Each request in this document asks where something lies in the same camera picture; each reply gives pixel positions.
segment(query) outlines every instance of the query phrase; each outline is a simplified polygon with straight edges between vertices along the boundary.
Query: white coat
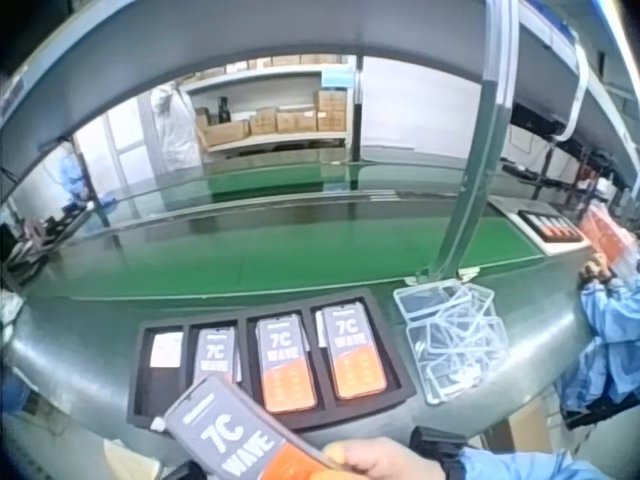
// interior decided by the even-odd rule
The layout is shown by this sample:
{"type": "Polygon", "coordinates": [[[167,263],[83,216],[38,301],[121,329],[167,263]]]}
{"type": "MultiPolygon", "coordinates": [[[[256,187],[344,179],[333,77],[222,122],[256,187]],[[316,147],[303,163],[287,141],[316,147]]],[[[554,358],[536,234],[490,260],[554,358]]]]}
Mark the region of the white coat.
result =
{"type": "Polygon", "coordinates": [[[151,92],[151,107],[167,170],[202,164],[196,134],[196,114],[188,95],[174,82],[151,92]]]}

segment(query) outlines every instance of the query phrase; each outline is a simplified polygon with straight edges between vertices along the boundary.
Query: white shelf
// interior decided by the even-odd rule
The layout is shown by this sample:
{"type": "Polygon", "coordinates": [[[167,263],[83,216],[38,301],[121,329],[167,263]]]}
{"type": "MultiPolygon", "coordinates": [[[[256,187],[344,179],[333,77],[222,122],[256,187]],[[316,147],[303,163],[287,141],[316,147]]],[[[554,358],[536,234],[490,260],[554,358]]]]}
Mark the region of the white shelf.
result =
{"type": "Polygon", "coordinates": [[[346,139],[347,132],[305,132],[305,133],[274,133],[271,135],[256,135],[237,142],[216,145],[208,149],[209,152],[220,152],[234,148],[266,145],[269,143],[301,142],[305,140],[339,140],[346,139]]]}
{"type": "Polygon", "coordinates": [[[260,70],[244,70],[242,72],[229,73],[219,77],[206,78],[199,82],[193,82],[182,86],[185,93],[196,93],[200,90],[226,86],[232,83],[246,82],[250,80],[262,80],[273,77],[287,77],[295,75],[320,75],[326,69],[349,68],[347,64],[313,64],[313,65],[288,65],[285,67],[267,67],[260,70]]]}

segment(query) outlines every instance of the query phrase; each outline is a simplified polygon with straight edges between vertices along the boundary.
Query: white label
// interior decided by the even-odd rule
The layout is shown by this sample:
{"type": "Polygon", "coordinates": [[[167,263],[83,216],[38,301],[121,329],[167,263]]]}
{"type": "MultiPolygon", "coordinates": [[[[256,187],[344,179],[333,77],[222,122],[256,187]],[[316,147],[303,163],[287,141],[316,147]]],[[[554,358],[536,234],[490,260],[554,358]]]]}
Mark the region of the white label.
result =
{"type": "Polygon", "coordinates": [[[178,368],[182,353],[182,332],[161,333],[153,337],[151,368],[178,368]]]}

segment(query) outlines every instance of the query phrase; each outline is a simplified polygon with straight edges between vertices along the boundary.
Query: black tray with phones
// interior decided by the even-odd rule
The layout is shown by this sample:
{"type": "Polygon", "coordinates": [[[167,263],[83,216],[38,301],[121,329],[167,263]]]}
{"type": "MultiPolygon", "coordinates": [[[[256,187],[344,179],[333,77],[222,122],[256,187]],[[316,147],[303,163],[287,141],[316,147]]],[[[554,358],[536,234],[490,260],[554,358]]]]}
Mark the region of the black tray with phones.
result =
{"type": "Polygon", "coordinates": [[[415,385],[394,344],[395,336],[387,327],[371,292],[363,288],[223,314],[143,323],[132,368],[127,421],[137,427],[149,428],[153,419],[164,415],[169,406],[193,383],[198,333],[203,328],[234,327],[241,371],[241,379],[237,384],[258,405],[264,406],[256,325],[259,320],[279,318],[292,313],[299,317],[306,335],[309,348],[306,357],[316,405],[307,410],[272,414],[289,429],[305,430],[365,416],[402,403],[416,394],[415,385]],[[319,346],[316,313],[326,307],[356,302],[366,312],[386,378],[386,388],[366,396],[341,399],[334,386],[328,347],[319,346]],[[151,367],[154,338],[163,333],[182,334],[179,340],[179,365],[151,367]]]}

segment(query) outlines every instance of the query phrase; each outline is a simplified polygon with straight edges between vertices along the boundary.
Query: black tray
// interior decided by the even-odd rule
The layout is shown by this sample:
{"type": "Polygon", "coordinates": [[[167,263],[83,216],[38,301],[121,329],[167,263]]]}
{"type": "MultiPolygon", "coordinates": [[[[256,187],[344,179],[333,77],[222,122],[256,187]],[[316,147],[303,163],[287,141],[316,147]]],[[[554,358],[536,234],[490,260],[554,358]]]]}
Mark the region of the black tray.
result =
{"type": "Polygon", "coordinates": [[[303,430],[367,415],[397,405],[416,394],[395,345],[394,335],[368,289],[357,289],[290,303],[261,306],[246,310],[206,316],[175,318],[147,322],[140,326],[129,389],[127,421],[136,427],[149,428],[156,416],[164,415],[169,406],[191,385],[198,332],[202,328],[233,326],[236,328],[242,380],[240,388],[259,405],[263,404],[256,323],[262,318],[288,313],[299,315],[309,341],[307,359],[311,367],[317,405],[309,410],[274,414],[292,430],[303,430]],[[360,302],[364,305],[373,337],[387,379],[387,388],[377,394],[343,400],[334,390],[327,348],[318,346],[315,313],[330,305],[360,302]],[[182,353],[179,368],[150,368],[153,337],[158,333],[182,331],[182,353]]]}
{"type": "Polygon", "coordinates": [[[544,240],[546,243],[578,243],[582,241],[582,235],[580,234],[580,232],[578,231],[578,229],[576,227],[574,227],[565,217],[563,217],[562,215],[554,215],[554,214],[549,214],[549,213],[542,213],[542,212],[533,212],[533,211],[529,211],[529,210],[518,210],[518,216],[520,218],[522,218],[522,220],[524,220],[524,222],[529,225],[534,232],[536,232],[536,234],[542,239],[544,240]],[[538,227],[538,225],[531,220],[531,218],[529,217],[529,215],[537,215],[538,217],[546,217],[546,218],[557,218],[559,220],[564,220],[565,222],[568,222],[569,225],[571,225],[571,229],[573,231],[573,235],[571,236],[549,236],[546,233],[544,233],[544,231],[542,229],[540,229],[540,227],[538,227]]]}

